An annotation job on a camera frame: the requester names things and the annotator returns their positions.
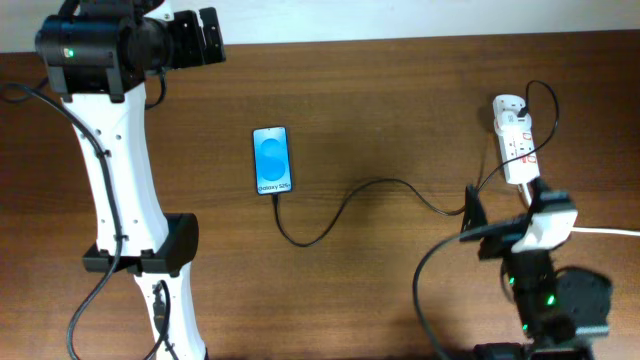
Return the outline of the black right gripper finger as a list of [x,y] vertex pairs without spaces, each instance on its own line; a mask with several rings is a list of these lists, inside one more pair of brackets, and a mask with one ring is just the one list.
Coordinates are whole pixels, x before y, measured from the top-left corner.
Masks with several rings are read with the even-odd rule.
[[465,205],[461,231],[465,232],[487,224],[488,220],[480,202],[479,191],[473,185],[468,185],[465,188]]
[[533,200],[549,200],[552,198],[552,189],[541,177],[534,178],[530,183],[530,187]]

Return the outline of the blue Galaxy smartphone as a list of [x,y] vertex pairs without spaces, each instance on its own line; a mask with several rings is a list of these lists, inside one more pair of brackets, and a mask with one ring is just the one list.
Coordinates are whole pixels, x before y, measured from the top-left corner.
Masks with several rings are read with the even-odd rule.
[[257,193],[272,195],[292,191],[293,178],[286,128],[255,129],[252,139]]

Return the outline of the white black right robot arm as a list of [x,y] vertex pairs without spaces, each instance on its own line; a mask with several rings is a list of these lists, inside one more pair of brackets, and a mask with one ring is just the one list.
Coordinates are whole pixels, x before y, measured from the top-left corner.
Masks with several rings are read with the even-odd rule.
[[569,195],[533,180],[532,203],[525,214],[490,224],[479,189],[465,190],[461,226],[464,242],[478,241],[481,261],[499,259],[511,281],[513,302],[528,344],[486,343],[473,349],[476,359],[592,359],[592,342],[609,334],[613,284],[603,274],[554,267],[551,252],[570,237],[578,211]]

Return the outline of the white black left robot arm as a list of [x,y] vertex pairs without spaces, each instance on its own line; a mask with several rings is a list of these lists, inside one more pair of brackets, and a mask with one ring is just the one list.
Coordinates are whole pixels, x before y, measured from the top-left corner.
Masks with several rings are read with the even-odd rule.
[[84,268],[103,280],[129,272],[149,314],[155,359],[204,359],[191,292],[199,242],[192,213],[166,213],[147,150],[145,81],[225,60],[212,7],[167,1],[67,1],[35,38],[54,107],[78,137],[97,216]]

